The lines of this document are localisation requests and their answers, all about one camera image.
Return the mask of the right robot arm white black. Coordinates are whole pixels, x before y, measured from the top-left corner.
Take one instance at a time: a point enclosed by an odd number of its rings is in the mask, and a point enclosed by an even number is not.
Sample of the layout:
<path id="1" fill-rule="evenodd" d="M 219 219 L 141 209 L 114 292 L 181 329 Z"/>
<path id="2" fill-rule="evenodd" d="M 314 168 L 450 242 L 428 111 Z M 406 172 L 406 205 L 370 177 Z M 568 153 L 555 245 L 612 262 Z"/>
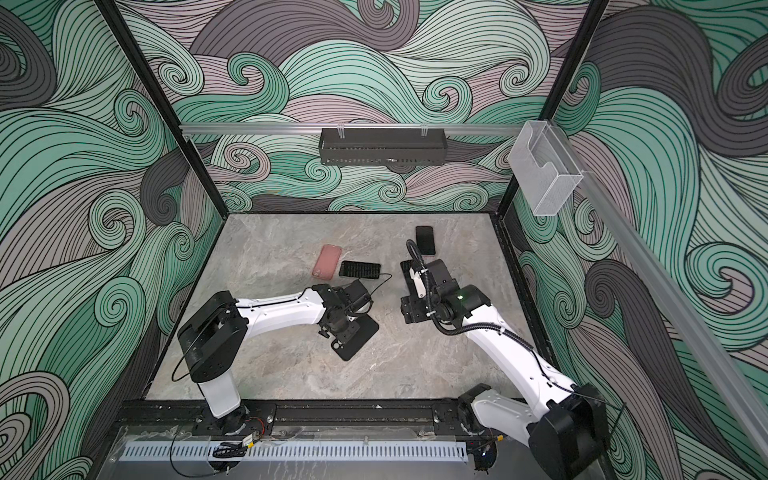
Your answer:
<path id="1" fill-rule="evenodd" d="M 492 388 L 466 394 L 471 426 L 527 446 L 551 479 L 574 479 L 607 450 L 606 401 L 593 385 L 579 386 L 517 335 L 474 285 L 462 287 L 444 262 L 401 263 L 408 294 L 401 300 L 406 322 L 431 322 L 446 336 L 464 336 L 479 346 L 513 383 L 520 397 Z"/>

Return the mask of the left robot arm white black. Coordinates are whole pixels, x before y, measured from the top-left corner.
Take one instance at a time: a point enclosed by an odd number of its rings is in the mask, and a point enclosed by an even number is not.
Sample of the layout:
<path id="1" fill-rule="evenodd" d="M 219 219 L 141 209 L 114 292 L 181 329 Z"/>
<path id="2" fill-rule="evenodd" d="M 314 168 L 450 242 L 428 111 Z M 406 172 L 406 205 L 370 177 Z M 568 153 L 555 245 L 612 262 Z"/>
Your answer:
<path id="1" fill-rule="evenodd" d="M 332 340 L 336 354 L 349 361 L 379 331 L 368 313 L 371 305 L 371 294 L 358 280 L 342 287 L 316 284 L 267 299 L 236 299 L 220 291 L 179 327 L 177 339 L 189 377 L 213 419 L 233 423 L 228 430 L 234 431 L 247 417 L 232 371 L 244 342 L 278 330 L 316 326 Z"/>

